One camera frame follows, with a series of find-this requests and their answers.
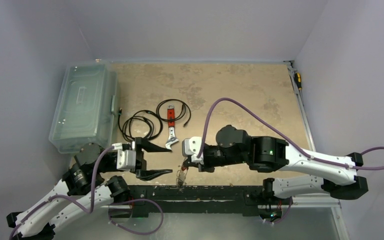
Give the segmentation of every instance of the wrench head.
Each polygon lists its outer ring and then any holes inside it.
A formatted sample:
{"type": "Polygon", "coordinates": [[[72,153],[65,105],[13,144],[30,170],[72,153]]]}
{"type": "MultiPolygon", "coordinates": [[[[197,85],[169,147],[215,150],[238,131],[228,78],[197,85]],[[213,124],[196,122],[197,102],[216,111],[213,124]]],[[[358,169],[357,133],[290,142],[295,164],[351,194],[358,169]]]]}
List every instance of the wrench head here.
{"type": "Polygon", "coordinates": [[[173,139],[173,137],[172,137],[172,138],[170,138],[170,139],[165,143],[165,148],[171,150],[171,149],[172,149],[172,145],[175,144],[175,143],[177,143],[177,142],[179,142],[179,139],[178,139],[177,137],[173,139]]]}

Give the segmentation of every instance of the adjustable wrench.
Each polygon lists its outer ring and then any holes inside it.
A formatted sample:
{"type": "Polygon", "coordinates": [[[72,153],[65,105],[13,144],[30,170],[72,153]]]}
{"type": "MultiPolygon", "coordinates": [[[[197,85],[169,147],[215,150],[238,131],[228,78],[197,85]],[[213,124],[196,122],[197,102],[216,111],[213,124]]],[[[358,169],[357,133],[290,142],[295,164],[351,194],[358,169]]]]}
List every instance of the adjustable wrench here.
{"type": "Polygon", "coordinates": [[[168,140],[165,143],[166,149],[172,149],[172,144],[175,144],[179,139],[175,135],[175,106],[168,105],[167,108],[167,120],[168,120],[168,140]]]}

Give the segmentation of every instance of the plastic box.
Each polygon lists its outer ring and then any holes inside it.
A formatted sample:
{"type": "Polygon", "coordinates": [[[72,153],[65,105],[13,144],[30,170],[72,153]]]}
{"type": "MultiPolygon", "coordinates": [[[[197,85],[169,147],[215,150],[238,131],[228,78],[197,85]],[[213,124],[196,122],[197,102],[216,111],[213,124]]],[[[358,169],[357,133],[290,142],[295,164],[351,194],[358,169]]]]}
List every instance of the plastic box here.
{"type": "Polygon", "coordinates": [[[112,143],[118,114],[117,74],[104,62],[67,67],[49,141],[62,154],[80,152],[96,143],[112,143]]]}

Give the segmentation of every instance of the coiled black cable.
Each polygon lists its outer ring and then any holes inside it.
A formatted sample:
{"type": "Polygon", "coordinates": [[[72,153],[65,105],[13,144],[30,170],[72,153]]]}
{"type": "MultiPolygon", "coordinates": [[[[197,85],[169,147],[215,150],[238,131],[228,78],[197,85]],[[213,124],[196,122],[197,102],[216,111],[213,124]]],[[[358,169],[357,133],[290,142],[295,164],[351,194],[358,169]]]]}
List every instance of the coiled black cable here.
{"type": "Polygon", "coordinates": [[[146,123],[146,125],[148,125],[149,131],[146,134],[146,136],[143,137],[146,140],[153,140],[153,139],[157,138],[161,134],[161,132],[163,131],[163,122],[157,116],[157,114],[155,114],[155,112],[153,112],[151,110],[137,111],[135,114],[133,114],[133,116],[131,116],[129,119],[127,119],[124,122],[123,127],[120,126],[121,115],[122,115],[122,112],[120,110],[120,111],[118,111],[118,129],[120,130],[121,135],[123,136],[123,139],[126,140],[127,142],[133,142],[135,140],[135,137],[132,136],[132,122],[133,122],[133,120],[139,120],[141,122],[146,123]],[[156,119],[158,119],[159,130],[156,134],[154,134],[155,125],[149,118],[144,117],[144,116],[137,116],[137,114],[140,114],[142,112],[144,112],[146,114],[150,114],[150,115],[154,116],[156,119]]]}
{"type": "Polygon", "coordinates": [[[160,108],[161,108],[161,106],[163,104],[165,104],[167,102],[170,102],[170,101],[175,101],[175,102],[181,103],[180,114],[179,114],[179,116],[176,116],[174,118],[174,120],[172,120],[172,121],[180,120],[181,118],[183,118],[185,116],[185,114],[187,113],[187,110],[189,111],[189,117],[187,118],[187,121],[183,124],[183,127],[185,127],[186,125],[188,125],[189,121],[191,120],[192,112],[191,112],[191,109],[189,108],[189,106],[184,101],[182,101],[182,100],[171,98],[171,99],[167,99],[167,100],[164,100],[164,101],[160,102],[156,106],[156,109],[155,109],[155,112],[156,112],[158,118],[161,119],[163,122],[168,122],[169,121],[168,119],[161,117],[161,115],[160,115],[160,108]]]}
{"type": "Polygon", "coordinates": [[[160,108],[163,104],[170,102],[170,101],[176,101],[176,102],[181,103],[180,114],[174,118],[174,121],[180,120],[181,118],[183,118],[186,115],[187,111],[189,111],[189,117],[188,117],[187,121],[183,124],[183,127],[185,127],[189,123],[189,121],[191,120],[191,116],[192,116],[191,109],[189,108],[189,106],[184,101],[172,98],[172,99],[167,99],[167,100],[160,102],[156,106],[155,112],[153,112],[151,110],[137,111],[135,114],[133,114],[133,116],[131,116],[130,118],[128,118],[124,122],[123,126],[120,125],[120,117],[122,115],[122,110],[120,109],[118,111],[118,121],[117,122],[118,122],[118,129],[120,130],[121,135],[123,136],[123,139],[126,140],[127,142],[133,142],[135,140],[135,137],[132,136],[132,122],[133,122],[133,120],[139,120],[141,122],[144,122],[146,125],[148,125],[149,132],[146,134],[146,136],[143,137],[144,139],[146,139],[148,141],[156,139],[161,134],[161,132],[163,131],[163,122],[169,121],[168,119],[161,117],[160,108]],[[156,119],[158,119],[159,130],[157,133],[154,134],[155,125],[152,122],[152,120],[150,120],[149,118],[144,117],[144,116],[138,116],[138,114],[140,114],[142,112],[146,113],[146,114],[150,114],[150,115],[154,116],[156,119]]]}

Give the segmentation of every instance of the transparent storage box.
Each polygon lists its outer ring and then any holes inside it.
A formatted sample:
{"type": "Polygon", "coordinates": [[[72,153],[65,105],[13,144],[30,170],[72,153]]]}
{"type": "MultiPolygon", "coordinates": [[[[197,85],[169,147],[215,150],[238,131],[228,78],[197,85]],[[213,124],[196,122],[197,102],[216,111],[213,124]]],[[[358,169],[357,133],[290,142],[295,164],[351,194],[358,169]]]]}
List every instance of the transparent storage box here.
{"type": "Polygon", "coordinates": [[[118,114],[117,74],[105,62],[67,67],[49,141],[62,154],[78,153],[82,146],[112,143],[118,114]]]}

